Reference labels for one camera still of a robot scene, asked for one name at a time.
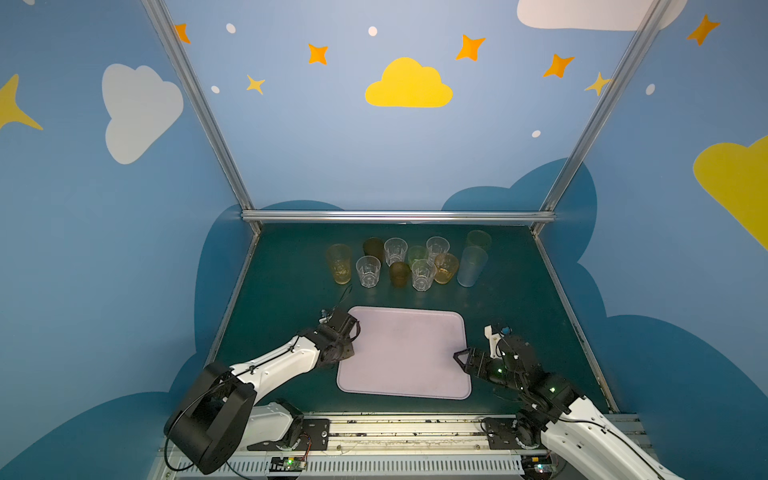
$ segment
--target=black cable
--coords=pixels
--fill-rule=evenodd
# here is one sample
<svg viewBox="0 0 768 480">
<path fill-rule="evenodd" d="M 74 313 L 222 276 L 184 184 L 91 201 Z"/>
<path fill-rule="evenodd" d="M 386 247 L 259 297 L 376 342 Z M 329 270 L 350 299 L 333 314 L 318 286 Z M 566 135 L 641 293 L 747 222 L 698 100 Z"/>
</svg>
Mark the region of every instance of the black cable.
<svg viewBox="0 0 768 480">
<path fill-rule="evenodd" d="M 223 382 L 219 383 L 218 385 L 210 387 L 202 395 L 197 397 L 192 403 L 187 405 L 187 408 L 185 408 L 184 410 L 181 411 L 181 414 L 179 414 L 179 416 L 176 417 L 174 422 L 170 424 L 170 428 L 168 429 L 168 435 L 166 435 L 166 437 L 165 437 L 165 445 L 163 446 L 163 458 L 165 459 L 165 466 L 167 466 L 169 470 L 171 470 L 173 472 L 183 472 L 184 470 L 187 470 L 188 468 L 192 468 L 194 466 L 194 463 L 191 463 L 191 464 L 189 464 L 188 466 L 186 466 L 184 468 L 175 468 L 175 467 L 170 466 L 170 462 L 168 461 L 168 441 L 170 440 L 170 433 L 174 430 L 174 427 L 179 422 L 179 420 L 181 420 L 181 417 L 183 417 L 184 414 L 187 413 L 187 410 L 189 410 L 192 405 L 194 405 L 197 402 L 199 402 L 200 399 L 202 399 L 204 396 L 210 395 L 211 393 L 216 392 L 219 388 L 221 388 L 222 386 L 225 386 L 227 384 L 227 382 L 230 382 L 231 380 L 236 379 L 237 377 L 243 375 L 245 372 L 252 372 L 255 369 L 256 369 L 255 366 L 250 366 L 250 367 L 248 367 L 248 369 L 238 373 L 237 375 L 232 375 L 230 378 L 225 379 Z"/>
<path fill-rule="evenodd" d="M 237 475 L 238 477 L 240 477 L 240 478 L 245 478 L 245 480 L 256 480 L 255 478 L 246 477 L 246 476 L 245 476 L 245 475 L 243 475 L 242 473 L 240 473 L 240 472 L 238 472 L 237 470 L 235 470 L 234 468 L 232 468 L 232 465 L 230 465 L 230 461 L 229 461 L 229 460 L 227 460 L 227 462 L 226 462 L 226 463 L 227 463 L 227 467 L 229 467 L 229 468 L 230 468 L 230 470 L 231 470 L 232 472 L 234 472 L 234 474 L 235 474 L 235 475 Z"/>
</svg>

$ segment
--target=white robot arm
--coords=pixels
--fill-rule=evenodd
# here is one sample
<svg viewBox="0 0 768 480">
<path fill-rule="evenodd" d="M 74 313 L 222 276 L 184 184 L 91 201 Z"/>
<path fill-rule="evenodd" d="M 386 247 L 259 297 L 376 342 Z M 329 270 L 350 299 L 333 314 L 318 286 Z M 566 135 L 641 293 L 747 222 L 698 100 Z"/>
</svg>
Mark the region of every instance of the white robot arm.
<svg viewBox="0 0 768 480">
<path fill-rule="evenodd" d="M 515 390 L 525 403 L 512 426 L 485 419 L 488 434 L 507 435 L 523 449 L 543 445 L 588 480 L 682 480 L 611 424 L 569 381 L 545 372 L 520 336 L 490 326 L 485 336 L 490 353 L 471 348 L 454 359 L 468 374 Z"/>
</svg>

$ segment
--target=drinking glass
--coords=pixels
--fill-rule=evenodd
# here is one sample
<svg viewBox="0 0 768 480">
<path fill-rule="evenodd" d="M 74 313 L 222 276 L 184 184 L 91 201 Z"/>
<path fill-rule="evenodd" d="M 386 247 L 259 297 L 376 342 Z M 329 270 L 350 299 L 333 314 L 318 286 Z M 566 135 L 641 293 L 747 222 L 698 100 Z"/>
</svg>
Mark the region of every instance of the drinking glass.
<svg viewBox="0 0 768 480">
<path fill-rule="evenodd" d="M 419 292 L 425 292 L 432 286 L 435 279 L 435 263 L 427 259 L 414 260 L 411 266 L 411 279 L 413 288 Z"/>
<path fill-rule="evenodd" d="M 352 278 L 352 249 L 343 243 L 331 245 L 326 250 L 326 261 L 333 279 L 339 285 L 345 285 Z"/>
<path fill-rule="evenodd" d="M 411 269 L 405 262 L 393 262 L 389 266 L 389 281 L 393 286 L 401 287 L 408 283 L 408 275 L 411 274 Z"/>
<path fill-rule="evenodd" d="M 410 247 L 408 249 L 408 255 L 406 257 L 408 258 L 408 266 L 413 268 L 414 260 L 428 259 L 429 252 L 427 251 L 427 247 L 416 245 L 415 247 Z"/>
<path fill-rule="evenodd" d="M 435 274 L 435 282 L 445 285 L 451 281 L 456 271 L 458 270 L 458 258 L 450 253 L 440 253 L 435 257 L 435 267 L 437 273 Z"/>
<path fill-rule="evenodd" d="M 402 238 L 390 238 L 384 243 L 384 258 L 386 264 L 392 266 L 394 262 L 406 261 L 408 244 Z"/>
<path fill-rule="evenodd" d="M 446 253 L 450 249 L 451 244 L 443 237 L 432 237 L 427 240 L 427 251 L 429 251 L 429 259 L 432 262 L 440 253 Z"/>
<path fill-rule="evenodd" d="M 491 236 L 482 230 L 473 230 L 467 234 L 465 247 L 480 247 L 487 252 L 491 249 Z"/>
<path fill-rule="evenodd" d="M 480 247 L 466 247 L 462 253 L 462 262 L 458 268 L 456 281 L 461 286 L 475 285 L 483 267 L 488 262 L 488 254 Z"/>
<path fill-rule="evenodd" d="M 384 263 L 384 240 L 371 237 L 362 244 L 362 252 L 365 255 L 370 255 L 379 259 L 379 262 Z"/>
<path fill-rule="evenodd" d="M 379 282 L 379 274 L 382 270 L 382 263 L 373 255 L 360 257 L 355 264 L 357 274 L 360 276 L 360 284 L 365 288 L 376 286 Z"/>
</svg>

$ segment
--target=orange star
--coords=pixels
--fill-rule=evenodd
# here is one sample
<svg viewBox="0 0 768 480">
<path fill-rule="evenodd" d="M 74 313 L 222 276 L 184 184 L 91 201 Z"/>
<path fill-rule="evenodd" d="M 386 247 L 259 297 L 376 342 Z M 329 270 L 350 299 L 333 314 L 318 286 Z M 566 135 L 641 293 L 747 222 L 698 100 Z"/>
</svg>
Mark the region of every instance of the orange star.
<svg viewBox="0 0 768 480">
<path fill-rule="evenodd" d="M 176 33 L 179 34 L 179 40 L 183 41 L 184 43 L 191 43 L 189 37 L 187 37 L 187 24 L 182 23 L 181 25 L 174 25 L 176 28 Z"/>
<path fill-rule="evenodd" d="M 471 58 L 472 60 L 477 61 L 478 48 L 480 48 L 480 45 L 482 45 L 482 42 L 484 42 L 485 39 L 478 38 L 477 40 L 472 40 L 466 35 L 463 35 L 463 37 L 464 45 L 462 45 L 462 50 L 458 53 L 456 60 L 461 60 L 462 58 Z"/>
<path fill-rule="evenodd" d="M 326 50 L 328 50 L 328 47 L 316 47 L 310 44 L 310 63 L 318 61 L 323 65 L 328 65 L 326 63 Z"/>
<path fill-rule="evenodd" d="M 563 74 L 565 73 L 565 67 L 568 66 L 569 63 L 571 63 L 571 60 L 573 60 L 576 57 L 570 57 L 570 58 L 560 58 L 555 54 L 554 57 L 552 57 L 552 66 L 544 73 L 545 77 L 548 77 L 549 75 L 557 75 L 560 78 L 563 78 Z"/>
<path fill-rule="evenodd" d="M 705 15 L 699 26 L 694 30 L 694 33 L 688 35 L 688 38 L 686 40 L 695 40 L 699 42 L 699 46 L 704 43 L 704 39 L 707 37 L 707 35 L 710 34 L 711 31 L 713 31 L 719 23 L 710 22 L 710 19 Z"/>
</svg>

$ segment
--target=metal bar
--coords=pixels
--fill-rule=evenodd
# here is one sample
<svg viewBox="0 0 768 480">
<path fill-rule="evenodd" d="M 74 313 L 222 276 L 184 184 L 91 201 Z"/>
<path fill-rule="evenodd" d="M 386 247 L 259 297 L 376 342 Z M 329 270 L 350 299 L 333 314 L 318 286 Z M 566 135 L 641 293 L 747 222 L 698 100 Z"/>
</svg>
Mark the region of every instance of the metal bar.
<svg viewBox="0 0 768 480">
<path fill-rule="evenodd" d="M 300 222 L 487 222 L 525 224 L 552 222 L 554 212 L 444 212 L 444 211 L 383 211 L 383 210 L 244 210 L 243 220 Z"/>
<path fill-rule="evenodd" d="M 634 37 L 630 41 L 627 50 L 624 52 L 624 56 L 619 61 L 613 76 L 611 77 L 611 83 L 608 84 L 608 90 L 600 97 L 597 106 L 592 111 L 592 115 L 587 121 L 587 126 L 584 127 L 584 131 L 581 132 L 573 151 L 565 161 L 562 170 L 557 179 L 554 181 L 552 188 L 549 190 L 544 203 L 541 205 L 542 211 L 554 211 L 558 202 L 563 196 L 565 189 L 568 188 L 571 180 L 573 180 L 576 171 L 581 162 L 587 156 L 590 148 L 594 144 L 600 134 L 600 130 L 605 125 L 611 112 L 616 107 L 616 104 L 624 93 L 624 89 L 632 79 L 634 72 L 643 60 L 650 44 L 653 43 L 656 35 L 660 30 L 661 19 L 664 16 L 667 7 L 671 3 L 671 0 L 654 0 L 650 5 L 648 12 L 645 14 L 645 18 L 640 23 L 640 27 L 634 34 Z M 542 223 L 536 223 L 532 230 L 534 235 L 538 235 L 541 229 L 544 227 Z"/>
<path fill-rule="evenodd" d="M 227 175 L 227 179 L 232 186 L 232 191 L 235 193 L 237 201 L 240 202 L 240 206 L 243 210 L 253 209 L 253 204 L 248 196 L 248 191 L 245 188 L 243 178 L 237 170 L 237 165 L 232 158 L 227 143 L 224 141 L 224 137 L 216 123 L 214 114 L 211 112 L 210 107 L 205 100 L 205 95 L 203 94 L 200 82 L 197 81 L 197 76 L 187 57 L 187 53 L 184 51 L 184 47 L 179 40 L 173 20 L 170 17 L 170 13 L 166 8 L 165 3 L 163 0 L 141 0 L 141 2 L 147 10 L 152 25 L 154 25 L 154 29 L 157 31 L 157 35 L 160 37 L 160 41 L 163 43 L 166 53 L 168 53 L 168 58 L 174 66 L 174 69 L 179 76 L 179 80 L 181 80 L 181 84 L 184 86 L 184 90 L 187 92 L 190 103 L 192 104 L 197 117 L 200 119 L 200 124 L 203 125 L 210 146 L 214 149 L 214 153 L 219 159 L 224 174 Z"/>
<path fill-rule="evenodd" d="M 259 237 L 260 235 L 257 233 L 253 234 L 253 240 L 251 240 L 250 247 L 248 247 L 248 253 L 245 256 L 245 260 L 243 261 L 243 268 L 240 270 L 240 275 L 237 277 L 237 283 L 235 283 L 235 288 L 232 291 L 230 302 L 227 304 L 227 309 L 224 311 L 224 317 L 221 320 L 221 325 L 219 325 L 218 332 L 216 332 L 214 343 L 210 346 L 208 358 L 205 360 L 206 365 L 213 362 L 216 359 L 216 355 L 219 353 L 221 340 L 224 338 L 224 332 L 227 331 L 227 326 L 230 324 L 230 318 L 232 317 L 232 312 L 234 311 L 235 304 L 237 303 L 237 297 L 240 296 L 240 289 L 243 288 L 243 281 L 245 280 L 245 276 L 248 274 L 250 261 L 253 259 L 253 252 L 256 251 L 256 244 L 259 243 Z"/>
<path fill-rule="evenodd" d="M 547 267 L 549 276 L 552 278 L 554 289 L 558 291 L 558 296 L 560 297 L 560 301 L 563 303 L 565 313 L 568 315 L 568 319 L 571 321 L 571 325 L 574 327 L 574 331 L 576 332 L 576 337 L 581 344 L 581 348 L 584 350 L 584 354 L 587 356 L 587 361 L 589 362 L 590 368 L 592 368 L 592 373 L 597 379 L 598 385 L 603 390 L 605 400 L 608 402 L 608 408 L 610 408 L 612 412 L 618 412 L 619 407 L 616 404 L 614 395 L 611 393 L 611 389 L 608 388 L 608 383 L 605 381 L 605 376 L 603 375 L 603 371 L 598 364 L 598 359 L 594 357 L 592 347 L 589 346 L 587 337 L 584 335 L 584 330 L 581 329 L 581 325 L 579 325 L 578 319 L 576 318 L 576 313 L 574 312 L 573 308 L 571 308 L 571 302 L 568 301 L 568 297 L 565 295 L 565 290 L 563 290 L 563 285 L 560 283 L 558 273 L 554 271 L 554 266 L 552 266 L 552 262 L 549 260 L 547 250 L 544 249 L 544 244 L 541 243 L 541 239 L 539 239 L 539 237 L 534 236 L 534 241 L 536 242 L 538 252 L 541 254 L 541 259 L 544 261 L 544 265 Z"/>
</svg>

